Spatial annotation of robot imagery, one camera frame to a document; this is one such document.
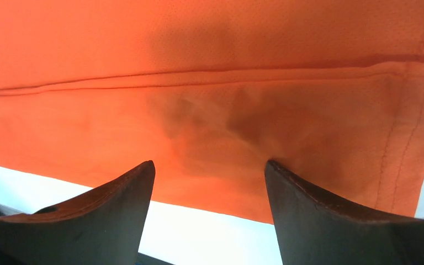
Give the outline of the orange t shirt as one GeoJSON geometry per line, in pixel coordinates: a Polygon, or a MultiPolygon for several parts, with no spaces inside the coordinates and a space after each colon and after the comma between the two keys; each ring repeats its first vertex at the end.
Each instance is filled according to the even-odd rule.
{"type": "Polygon", "coordinates": [[[0,1],[0,166],[271,222],[271,158],[415,213],[424,1],[0,1]]]}

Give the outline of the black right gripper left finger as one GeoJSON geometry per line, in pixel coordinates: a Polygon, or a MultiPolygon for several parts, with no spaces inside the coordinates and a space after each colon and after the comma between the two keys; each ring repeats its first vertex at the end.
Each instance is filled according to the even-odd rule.
{"type": "Polygon", "coordinates": [[[0,264],[134,264],[155,180],[146,161],[33,214],[0,217],[0,264]]]}

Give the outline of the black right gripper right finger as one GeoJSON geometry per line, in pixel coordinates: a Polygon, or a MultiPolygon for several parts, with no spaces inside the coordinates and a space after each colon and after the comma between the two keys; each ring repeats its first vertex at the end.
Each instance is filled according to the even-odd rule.
{"type": "Polygon", "coordinates": [[[264,174],[283,264],[424,264],[424,219],[357,204],[273,160],[264,174]]]}

